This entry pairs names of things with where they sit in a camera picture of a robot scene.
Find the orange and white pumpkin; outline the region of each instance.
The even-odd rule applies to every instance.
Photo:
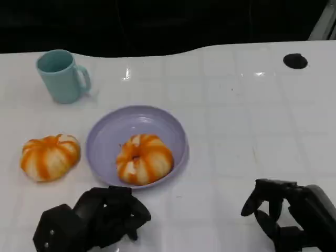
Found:
[[[172,152],[158,136],[139,134],[121,146],[116,164],[121,180],[145,185],[170,173],[174,159]]]
[[[59,134],[29,140],[23,147],[21,168],[35,181],[47,182],[65,175],[79,160],[80,145],[71,135]]]

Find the white table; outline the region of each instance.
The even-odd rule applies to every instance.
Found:
[[[304,70],[282,63],[297,52],[309,62]],[[52,102],[35,70],[40,54],[0,55],[1,251],[34,252],[43,211],[73,207],[85,190],[104,186],[90,172],[86,137],[103,115],[131,104],[176,116],[191,158],[170,183],[134,192],[153,216],[140,240],[104,251],[273,251],[255,219],[240,217],[261,177],[317,183],[336,203],[336,42],[223,45],[146,58],[76,55],[94,89],[70,105]],[[19,168],[23,144],[60,132],[79,139],[80,163],[57,182],[32,182]],[[284,209],[280,224],[294,223]]]

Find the lavender plate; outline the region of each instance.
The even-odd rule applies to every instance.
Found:
[[[119,180],[115,163],[120,144],[136,134],[156,134],[173,152],[175,165],[166,177],[142,186]],[[189,146],[181,124],[171,114],[150,106],[130,106],[107,114],[92,128],[86,156],[94,175],[105,183],[138,189],[174,177],[188,162]]]

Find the mug handle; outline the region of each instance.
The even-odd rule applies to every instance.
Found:
[[[91,80],[88,71],[83,66],[75,66],[75,69],[81,72],[84,76],[85,87],[81,86],[81,92],[86,93],[91,89]]]

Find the toy pumpkin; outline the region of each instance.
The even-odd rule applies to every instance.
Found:
[[[121,180],[145,185],[169,174],[174,159],[172,152],[158,136],[139,134],[132,136],[121,146],[116,164]]]
[[[47,182],[65,175],[79,160],[80,146],[71,135],[29,140],[23,147],[22,170],[33,180]]]

